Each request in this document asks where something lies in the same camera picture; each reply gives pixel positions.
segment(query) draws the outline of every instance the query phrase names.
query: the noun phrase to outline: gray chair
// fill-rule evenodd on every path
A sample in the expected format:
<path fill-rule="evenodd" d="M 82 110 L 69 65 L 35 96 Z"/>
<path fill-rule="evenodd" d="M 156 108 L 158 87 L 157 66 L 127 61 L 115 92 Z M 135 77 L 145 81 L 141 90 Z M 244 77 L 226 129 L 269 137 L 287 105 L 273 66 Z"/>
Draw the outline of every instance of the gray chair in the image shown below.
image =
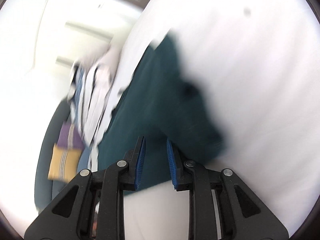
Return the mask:
<path fill-rule="evenodd" d="M 35 204 L 41 212 L 66 185 L 60 181 L 48 179 L 52 149 L 58 142 L 60 130 L 64 121 L 70 116 L 70 105 L 64 99 L 58 105 L 49 123 L 42 142 L 35 180 Z"/>

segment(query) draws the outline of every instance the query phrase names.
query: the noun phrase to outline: black gripper frame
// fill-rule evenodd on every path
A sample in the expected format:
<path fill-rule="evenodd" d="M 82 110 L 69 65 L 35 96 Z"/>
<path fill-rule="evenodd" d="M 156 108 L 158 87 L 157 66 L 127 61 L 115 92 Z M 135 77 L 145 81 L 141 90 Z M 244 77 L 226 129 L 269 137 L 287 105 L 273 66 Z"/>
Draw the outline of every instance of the black gripper frame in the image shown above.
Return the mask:
<path fill-rule="evenodd" d="M 175 189 L 190 191 L 188 240 L 218 239 L 213 190 L 222 240 L 289 239 L 284 225 L 235 172 L 206 169 L 185 158 L 175 145 L 172 149 L 177 167 Z"/>

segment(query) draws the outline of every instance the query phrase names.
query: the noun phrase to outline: white fabric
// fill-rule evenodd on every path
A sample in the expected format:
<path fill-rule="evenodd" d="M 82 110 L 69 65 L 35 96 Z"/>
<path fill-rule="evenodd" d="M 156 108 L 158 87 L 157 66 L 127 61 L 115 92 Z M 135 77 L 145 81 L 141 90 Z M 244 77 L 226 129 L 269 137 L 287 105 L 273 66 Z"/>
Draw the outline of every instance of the white fabric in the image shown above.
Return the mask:
<path fill-rule="evenodd" d="M 118 68 L 120 51 L 117 46 L 111 46 L 109 51 L 98 60 L 88 73 L 86 84 L 94 84 L 94 88 L 93 90 L 85 90 L 85 94 L 89 93 L 86 97 L 91 98 L 84 123 L 84 140 L 87 145 L 92 143 L 93 136 L 98 131 L 97 127 L 100 125 L 101 116 L 108 102 L 108 92 Z"/>
<path fill-rule="evenodd" d="M 169 30 L 183 78 L 201 90 L 227 142 L 209 167 L 232 168 L 292 235 L 320 194 L 320 25 L 312 10 L 305 0 L 151 0 L 123 47 L 98 142 L 146 47 Z M 186 239 L 188 204 L 163 187 L 125 198 L 126 239 Z"/>
<path fill-rule="evenodd" d="M 85 70 L 87 74 L 91 67 L 109 50 L 109 44 L 103 44 L 98 48 L 88 48 L 89 51 L 83 57 L 76 60 L 76 64 Z"/>
<path fill-rule="evenodd" d="M 91 95 L 92 95 L 93 85 L 94 85 L 94 77 L 95 77 L 97 67 L 98 67 L 97 64 L 95 64 L 94 66 L 91 67 L 91 69 L 88 72 L 85 84 L 84 84 L 83 109 L 82 109 L 82 122 L 83 122 L 83 124 L 86 122 L 88 112 L 89 112 L 89 105 L 90 105 L 90 101 L 91 101 Z"/>

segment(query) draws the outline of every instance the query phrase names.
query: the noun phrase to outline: teal fabric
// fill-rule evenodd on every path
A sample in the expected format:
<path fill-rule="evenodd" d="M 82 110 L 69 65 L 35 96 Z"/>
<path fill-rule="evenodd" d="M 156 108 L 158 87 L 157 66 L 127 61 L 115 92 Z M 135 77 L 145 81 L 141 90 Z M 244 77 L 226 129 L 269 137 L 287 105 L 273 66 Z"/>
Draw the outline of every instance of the teal fabric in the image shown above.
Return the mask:
<path fill-rule="evenodd" d="M 168 36 L 155 50 L 147 47 L 113 111 L 98 146 L 98 170 L 122 159 L 127 150 L 134 149 L 139 136 L 145 136 L 147 146 L 140 189 L 171 179 L 167 138 L 187 158 L 202 164 L 223 147 L 199 91 L 180 78 L 176 49 Z"/>

